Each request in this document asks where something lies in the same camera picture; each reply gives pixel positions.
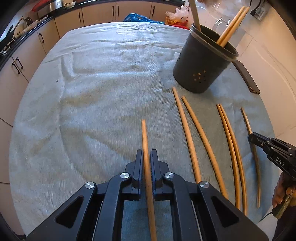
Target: wooden chopstick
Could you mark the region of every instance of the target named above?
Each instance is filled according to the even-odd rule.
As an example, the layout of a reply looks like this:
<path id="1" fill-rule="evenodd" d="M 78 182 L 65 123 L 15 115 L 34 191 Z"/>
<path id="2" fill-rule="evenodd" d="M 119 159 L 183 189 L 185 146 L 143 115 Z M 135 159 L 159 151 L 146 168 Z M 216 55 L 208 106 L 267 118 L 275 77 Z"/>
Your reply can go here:
<path id="1" fill-rule="evenodd" d="M 191 158 L 191 163 L 192 163 L 192 168 L 193 168 L 193 173 L 194 173 L 194 177 L 195 177 L 195 182 L 199 183 L 202 178 L 201 178 L 201 174 L 200 174 L 200 168 L 198 166 L 198 159 L 196 156 L 196 151 L 195 151 L 195 147 L 194 147 L 194 143 L 192 140 L 192 136 L 191 136 L 191 132 L 188 126 L 188 122 L 178 95 L 178 92 L 176 90 L 175 87 L 173 87 L 173 93 L 174 93 L 174 97 L 177 103 L 177 107 L 178 107 L 178 111 L 180 114 L 180 118 L 181 118 L 181 122 L 184 128 L 184 132 L 185 132 L 185 137 L 186 137 L 186 141 L 187 141 L 187 145 L 188 145 L 188 149 L 189 149 L 189 153 L 190 153 L 190 158 Z"/>
<path id="2" fill-rule="evenodd" d="M 157 241 L 154 205 L 153 205 L 151 167 L 150 167 L 150 160 L 149 160 L 148 138 L 147 138 L 147 128 L 146 128 L 145 119 L 142 119 L 142 141 L 143 141 L 144 174 L 145 174 L 145 187 L 146 187 L 146 199 L 147 199 L 147 208 L 148 208 L 150 236 L 151 236 L 151 241 Z"/>
<path id="3" fill-rule="evenodd" d="M 226 34 L 225 38 L 221 41 L 220 45 L 222 47 L 224 47 L 228 43 L 228 41 L 230 40 L 231 36 L 234 34 L 234 32 L 236 31 L 236 29 L 239 27 L 239 25 L 243 21 L 244 17 L 248 13 L 249 9 L 250 9 L 249 7 L 245 7 L 244 11 L 239 16 L 239 18 L 237 19 L 237 21 L 234 23 L 233 27 L 229 30 L 229 32 Z"/>
<path id="4" fill-rule="evenodd" d="M 227 26 L 227 28 L 224 30 L 224 32 L 221 34 L 221 36 L 217 40 L 217 42 L 216 42 L 217 44 L 219 44 L 219 45 L 221 44 L 222 40 L 226 37 L 226 35 L 229 33 L 229 31 L 232 29 L 232 27 L 234 26 L 234 24 L 238 20 L 239 16 L 244 11 L 244 8 L 245 8 L 245 6 L 242 6 L 241 7 L 241 9 L 239 10 L 239 12 L 235 15 L 235 17 L 232 19 L 232 21 L 230 22 L 230 24 Z"/>
<path id="5" fill-rule="evenodd" d="M 218 184 L 219 184 L 220 191 L 221 191 L 222 195 L 225 198 L 228 199 L 227 189 L 225 187 L 225 183 L 224 183 L 224 180 L 222 178 L 218 162 L 217 162 L 216 157 L 214 155 L 214 152 L 213 152 L 213 150 L 211 148 L 211 145 L 210 145 L 210 143 L 209 143 L 209 141 L 207 139 L 207 136 L 205 135 L 205 132 L 203 131 L 202 126 L 201 126 L 200 122 L 198 121 L 196 115 L 194 114 L 194 111 L 191 108 L 190 104 L 188 103 L 186 97 L 182 96 L 182 100 L 183 100 L 183 102 L 184 102 L 184 104 L 185 104 L 185 106 L 186 106 L 186 108 L 187 108 L 187 110 L 188 110 L 188 112 L 189 112 L 189 114 L 190 114 L 190 116 L 191 116 L 191 118 L 193 120 L 193 123 L 195 124 L 196 129 L 197 129 L 197 131 L 198 131 L 198 133 L 199 133 L 199 135 L 200 135 L 200 137 L 202 139 L 202 142 L 203 142 L 203 144 L 205 146 L 207 154 L 208 154 L 208 156 L 210 158 L 210 161 L 212 163 L 212 166 L 213 166 L 213 169 L 214 169 L 214 172 L 215 172 Z"/>
<path id="6" fill-rule="evenodd" d="M 244 122 L 246 124 L 248 134 L 250 135 L 252 133 L 251 126 L 250 126 L 248 117 L 247 117 L 243 107 L 241 107 L 241 112 L 244 117 Z M 260 167 L 259 167 L 257 150 L 256 150 L 256 147 L 254 144 L 251 144 L 251 150 L 252 150 L 253 157 L 255 160 L 256 174 L 257 174 L 257 206 L 256 207 L 259 208 L 260 207 L 260 200 L 261 200 L 261 174 L 260 174 Z"/>
<path id="7" fill-rule="evenodd" d="M 228 126 L 226 124 L 224 115 L 222 113 L 222 110 L 220 108 L 220 105 L 217 104 L 217 109 L 219 112 L 219 115 L 221 117 L 221 121 L 223 124 L 223 128 L 225 131 L 228 147 L 229 147 L 229 152 L 230 152 L 230 157 L 231 157 L 231 163 L 232 163 L 232 170 L 233 170 L 233 178 L 234 178 L 234 188 L 235 188 L 235 206 L 238 210 L 240 210 L 240 188 L 239 188 L 239 169 L 237 166 L 237 158 L 235 156 L 235 151 L 233 147 L 233 143 L 231 140 L 230 132 L 228 129 Z"/>
<path id="8" fill-rule="evenodd" d="M 230 132 L 230 136 L 231 136 L 231 140 L 232 140 L 232 143 L 233 143 L 235 155 L 236 155 L 236 158 L 237 158 L 237 164 L 238 164 L 238 167 L 239 167 L 240 180 L 241 180 L 241 184 L 242 184 L 242 210 L 243 210 L 243 214 L 247 215 L 247 210 L 248 210 L 247 189 L 246 189 L 246 179 L 245 179 L 245 176 L 244 176 L 244 167 L 242 165 L 242 157 L 241 157 L 241 154 L 240 154 L 240 151 L 239 151 L 239 147 L 238 147 L 237 140 L 235 138 L 234 132 L 232 130 L 232 127 L 231 127 L 230 122 L 228 120 L 228 117 L 226 115 L 226 112 L 225 112 L 225 110 L 224 110 L 224 108 L 223 108 L 223 106 L 221 104 L 219 104 L 219 106 L 221 108 L 221 111 L 222 111 L 223 116 L 225 118 L 228 130 Z"/>
<path id="9" fill-rule="evenodd" d="M 190 9 L 191 9 L 194 26 L 197 28 L 198 31 L 201 32 L 201 29 L 200 29 L 200 20 L 198 18 L 198 13 L 197 13 L 197 8 L 196 8 L 195 0 L 188 0 L 188 2 L 189 2 Z"/>

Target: black cable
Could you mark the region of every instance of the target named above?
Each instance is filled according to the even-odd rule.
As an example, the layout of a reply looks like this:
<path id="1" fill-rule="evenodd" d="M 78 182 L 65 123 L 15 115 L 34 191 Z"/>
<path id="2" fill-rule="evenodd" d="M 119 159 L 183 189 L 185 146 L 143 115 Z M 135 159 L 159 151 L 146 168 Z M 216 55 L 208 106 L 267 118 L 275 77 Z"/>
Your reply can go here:
<path id="1" fill-rule="evenodd" d="M 263 218 L 261 218 L 261 220 L 259 222 L 261 222 L 263 219 L 265 219 L 268 215 L 272 214 L 272 212 L 266 214 Z"/>
<path id="2" fill-rule="evenodd" d="M 261 5 L 261 1 L 262 1 L 262 0 L 260 0 L 259 3 L 258 3 L 258 5 L 257 5 L 257 7 L 255 7 L 255 8 L 250 12 L 250 14 L 251 14 L 252 16 L 255 16 L 255 13 L 256 13 L 257 9 L 258 9 L 259 6 Z"/>

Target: cabinet door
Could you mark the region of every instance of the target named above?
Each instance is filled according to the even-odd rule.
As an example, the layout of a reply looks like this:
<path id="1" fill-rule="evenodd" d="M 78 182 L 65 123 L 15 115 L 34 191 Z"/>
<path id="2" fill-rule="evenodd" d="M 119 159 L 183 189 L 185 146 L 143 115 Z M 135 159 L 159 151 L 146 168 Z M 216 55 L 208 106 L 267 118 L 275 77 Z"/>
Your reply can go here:
<path id="1" fill-rule="evenodd" d="M 9 183 L 8 157 L 12 127 L 0 120 L 0 182 Z"/>
<path id="2" fill-rule="evenodd" d="M 37 32 L 32 33 L 12 54 L 18 69 L 30 81 L 46 54 Z"/>
<path id="3" fill-rule="evenodd" d="M 151 5 L 152 2 L 145 1 L 116 2 L 116 22 L 122 22 L 130 13 L 137 13 L 149 18 Z"/>
<path id="4" fill-rule="evenodd" d="M 37 33 L 45 53 L 48 54 L 52 47 L 59 41 L 59 34 L 54 19 L 37 29 Z"/>
<path id="5" fill-rule="evenodd" d="M 100 3 L 82 8 L 84 26 L 115 22 L 116 2 Z"/>
<path id="6" fill-rule="evenodd" d="M 81 8 L 58 16 L 54 20 L 60 38 L 70 30 L 84 27 Z"/>
<path id="7" fill-rule="evenodd" d="M 13 59 L 9 58 L 0 72 L 0 118 L 10 125 L 13 125 L 27 85 L 28 81 L 18 70 Z"/>
<path id="8" fill-rule="evenodd" d="M 151 7 L 150 19 L 165 22 L 165 12 L 176 12 L 176 6 L 153 2 Z"/>

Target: black phone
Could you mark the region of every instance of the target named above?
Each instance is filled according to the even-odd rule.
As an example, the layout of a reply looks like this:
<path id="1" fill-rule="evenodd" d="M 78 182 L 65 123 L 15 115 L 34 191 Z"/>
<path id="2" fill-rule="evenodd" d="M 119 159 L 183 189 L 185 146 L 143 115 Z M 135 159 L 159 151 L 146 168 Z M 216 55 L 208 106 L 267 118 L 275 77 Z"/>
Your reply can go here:
<path id="1" fill-rule="evenodd" d="M 240 75 L 242 76 L 242 78 L 244 79 L 244 81 L 246 82 L 249 90 L 252 93 L 260 94 L 260 90 L 259 90 L 258 86 L 256 85 L 255 81 L 253 80 L 252 76 L 247 71 L 246 67 L 242 64 L 242 62 L 236 60 L 236 61 L 233 61 L 233 64 L 236 67 L 236 69 L 238 70 L 238 72 L 240 73 Z"/>

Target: blue plastic bag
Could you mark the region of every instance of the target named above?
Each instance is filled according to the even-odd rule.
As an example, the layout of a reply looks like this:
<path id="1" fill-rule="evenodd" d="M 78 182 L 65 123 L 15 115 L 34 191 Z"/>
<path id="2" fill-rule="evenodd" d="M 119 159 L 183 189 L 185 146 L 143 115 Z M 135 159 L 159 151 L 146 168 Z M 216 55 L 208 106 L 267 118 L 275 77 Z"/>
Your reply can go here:
<path id="1" fill-rule="evenodd" d="M 154 21 L 152 19 L 149 19 L 145 16 L 136 14 L 136 13 L 130 13 L 126 16 L 124 19 L 124 22 L 146 22 L 146 23 L 159 23 L 159 24 L 165 24 L 164 22 L 160 21 Z"/>

